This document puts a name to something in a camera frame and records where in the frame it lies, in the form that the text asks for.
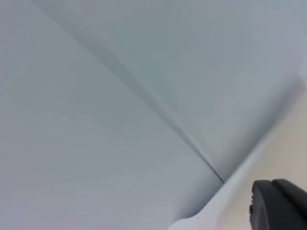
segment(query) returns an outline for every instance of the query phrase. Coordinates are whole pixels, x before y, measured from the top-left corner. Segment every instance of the light gray surface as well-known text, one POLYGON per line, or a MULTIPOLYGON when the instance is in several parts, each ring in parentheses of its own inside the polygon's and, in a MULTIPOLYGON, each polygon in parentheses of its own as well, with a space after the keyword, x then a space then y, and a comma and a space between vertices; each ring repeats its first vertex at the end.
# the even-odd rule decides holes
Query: light gray surface
POLYGON ((155 98, 224 180, 267 131, 306 50, 300 0, 34 1, 57 2, 42 8, 97 57, 115 55, 125 83, 155 98))
POLYGON ((221 182, 39 8, 0 3, 0 228, 166 229, 221 182))

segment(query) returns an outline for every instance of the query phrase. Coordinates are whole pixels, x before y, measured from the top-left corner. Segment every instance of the black plastic part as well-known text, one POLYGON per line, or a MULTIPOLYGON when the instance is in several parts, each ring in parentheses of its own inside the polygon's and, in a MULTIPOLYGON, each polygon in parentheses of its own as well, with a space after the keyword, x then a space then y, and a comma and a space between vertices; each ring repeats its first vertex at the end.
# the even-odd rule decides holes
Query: black plastic part
POLYGON ((249 212, 253 230, 307 230, 304 190, 286 180, 259 180, 252 192, 249 212))

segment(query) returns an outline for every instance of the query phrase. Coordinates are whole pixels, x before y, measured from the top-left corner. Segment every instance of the white wall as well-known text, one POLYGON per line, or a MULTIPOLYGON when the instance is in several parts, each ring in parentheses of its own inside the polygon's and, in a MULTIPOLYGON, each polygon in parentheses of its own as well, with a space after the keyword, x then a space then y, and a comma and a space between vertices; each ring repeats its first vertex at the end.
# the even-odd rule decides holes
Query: white wall
POLYGON ((122 69, 115 75, 225 180, 270 127, 306 50, 301 0, 34 2, 122 69))
POLYGON ((219 179, 30 1, 0 3, 0 228, 166 229, 219 179))

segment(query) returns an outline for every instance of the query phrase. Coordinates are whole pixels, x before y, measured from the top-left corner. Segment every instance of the black object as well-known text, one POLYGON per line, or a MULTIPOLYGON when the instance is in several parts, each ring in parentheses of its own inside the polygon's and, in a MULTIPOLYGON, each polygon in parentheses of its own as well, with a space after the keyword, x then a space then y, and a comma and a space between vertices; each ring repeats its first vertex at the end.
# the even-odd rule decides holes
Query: black object
POLYGON ((307 193, 278 179, 258 180, 249 207, 253 230, 307 230, 307 193))

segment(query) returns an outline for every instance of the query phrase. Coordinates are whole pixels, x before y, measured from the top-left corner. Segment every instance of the ceiling seam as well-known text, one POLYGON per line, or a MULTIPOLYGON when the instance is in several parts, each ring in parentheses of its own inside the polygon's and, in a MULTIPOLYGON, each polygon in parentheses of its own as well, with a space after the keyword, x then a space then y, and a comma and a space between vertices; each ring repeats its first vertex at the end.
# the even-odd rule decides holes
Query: ceiling seam
POLYGON ((138 95, 182 141, 212 170, 212 172, 224 183, 216 169, 211 164, 209 156, 213 151, 206 146, 204 149, 198 141, 189 134, 184 124, 176 119, 173 112, 164 105, 157 95, 151 92, 140 79, 136 78, 119 58, 104 45, 89 26, 85 25, 79 17, 66 9, 61 0, 32 0, 47 16, 57 22, 68 32, 81 46, 85 47, 100 63, 102 63, 113 75, 118 77, 131 91, 138 95))

